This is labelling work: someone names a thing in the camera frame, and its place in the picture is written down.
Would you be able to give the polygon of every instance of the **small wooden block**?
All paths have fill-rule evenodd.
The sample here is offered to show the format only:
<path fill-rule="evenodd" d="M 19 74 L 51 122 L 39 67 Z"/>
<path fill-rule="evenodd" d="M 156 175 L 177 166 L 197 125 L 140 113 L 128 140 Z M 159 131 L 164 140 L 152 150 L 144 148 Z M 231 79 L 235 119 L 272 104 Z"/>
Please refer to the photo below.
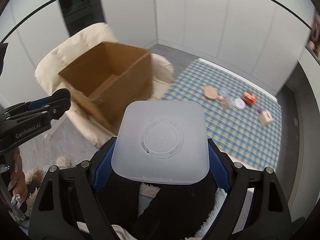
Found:
<path fill-rule="evenodd" d="M 216 100 L 218 98 L 218 92 L 213 87 L 204 87 L 203 94 L 206 98 Z"/>
<path fill-rule="evenodd" d="M 262 113 L 259 114 L 259 121 L 261 126 L 266 126 L 273 121 L 273 118 L 269 111 L 262 111 Z"/>

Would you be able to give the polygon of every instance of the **open cardboard box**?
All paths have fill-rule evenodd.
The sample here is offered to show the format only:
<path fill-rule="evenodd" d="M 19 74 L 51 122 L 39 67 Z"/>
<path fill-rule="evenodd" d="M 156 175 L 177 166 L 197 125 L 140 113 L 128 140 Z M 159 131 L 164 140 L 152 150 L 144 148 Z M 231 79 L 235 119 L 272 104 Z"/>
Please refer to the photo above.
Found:
<path fill-rule="evenodd" d="M 72 100 L 116 134 L 126 107 L 152 94 L 150 51 L 120 43 L 98 44 L 59 75 Z"/>

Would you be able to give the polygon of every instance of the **plastic container lid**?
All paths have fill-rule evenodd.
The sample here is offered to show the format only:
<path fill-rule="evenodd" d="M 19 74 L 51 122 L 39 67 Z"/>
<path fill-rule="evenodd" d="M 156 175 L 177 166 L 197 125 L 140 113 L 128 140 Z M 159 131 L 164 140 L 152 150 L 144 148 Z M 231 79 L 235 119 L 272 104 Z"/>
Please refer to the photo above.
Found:
<path fill-rule="evenodd" d="M 136 181 L 200 181 L 209 171 L 202 107 L 191 101 L 131 103 L 124 113 L 111 165 L 118 175 Z"/>
<path fill-rule="evenodd" d="M 244 110 L 246 107 L 245 102 L 241 98 L 235 100 L 235 108 L 238 110 Z"/>

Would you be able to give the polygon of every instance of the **plaid tablecloth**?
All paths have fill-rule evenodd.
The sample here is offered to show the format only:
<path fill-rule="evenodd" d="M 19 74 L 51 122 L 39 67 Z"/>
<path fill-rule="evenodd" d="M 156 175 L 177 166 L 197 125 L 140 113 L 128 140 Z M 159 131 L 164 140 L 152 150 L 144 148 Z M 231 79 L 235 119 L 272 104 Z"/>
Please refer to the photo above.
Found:
<path fill-rule="evenodd" d="M 241 98 L 249 90 L 257 101 L 254 107 L 240 111 L 224 110 L 218 101 L 204 97 L 203 87 L 229 90 L 232 98 Z M 177 78 L 162 100 L 198 102 L 205 112 L 208 138 L 219 149 L 256 169 L 276 168 L 281 143 L 281 108 L 272 98 L 223 70 L 195 60 Z M 256 108 L 270 111 L 274 121 L 262 127 Z"/>

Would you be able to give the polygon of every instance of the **human hand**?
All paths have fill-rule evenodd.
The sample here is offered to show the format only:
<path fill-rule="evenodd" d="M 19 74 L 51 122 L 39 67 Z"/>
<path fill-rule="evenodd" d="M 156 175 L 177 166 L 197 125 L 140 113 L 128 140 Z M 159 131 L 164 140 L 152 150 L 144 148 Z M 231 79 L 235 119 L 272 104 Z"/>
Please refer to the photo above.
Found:
<path fill-rule="evenodd" d="M 10 183 L 8 185 L 8 190 L 10 191 L 12 188 L 12 200 L 11 204 L 14 205 L 17 203 L 17 208 L 20 208 L 22 203 L 26 200 L 28 189 L 26 185 L 25 175 L 22 171 L 22 159 L 20 156 L 19 148 L 15 148 L 13 153 L 14 159 L 14 169 L 11 171 L 10 174 Z"/>

